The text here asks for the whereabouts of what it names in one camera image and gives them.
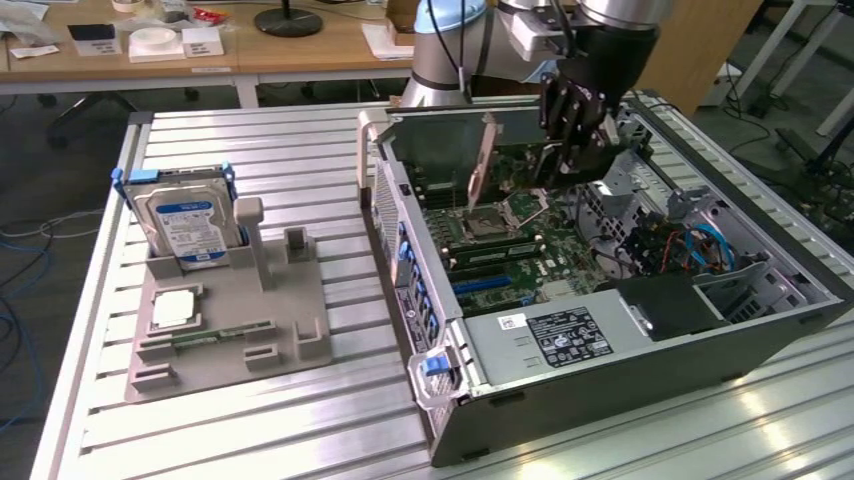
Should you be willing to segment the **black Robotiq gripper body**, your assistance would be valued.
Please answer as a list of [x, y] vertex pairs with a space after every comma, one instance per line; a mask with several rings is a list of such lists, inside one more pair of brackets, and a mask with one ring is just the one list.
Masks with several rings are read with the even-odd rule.
[[660, 29], [587, 26], [575, 30], [575, 55], [557, 62], [563, 79], [589, 97], [604, 96], [615, 108], [635, 85], [659, 39]]

